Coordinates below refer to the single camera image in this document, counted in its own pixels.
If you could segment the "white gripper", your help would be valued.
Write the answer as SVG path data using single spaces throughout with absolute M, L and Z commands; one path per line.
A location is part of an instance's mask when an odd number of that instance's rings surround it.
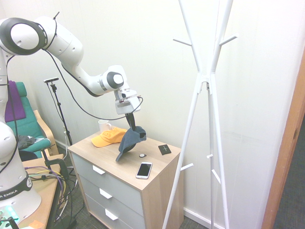
M 133 113 L 131 113 L 135 109 L 135 99 L 127 98 L 115 101 L 116 112 L 119 115 L 125 114 L 127 122 L 130 128 L 135 131 L 136 124 Z

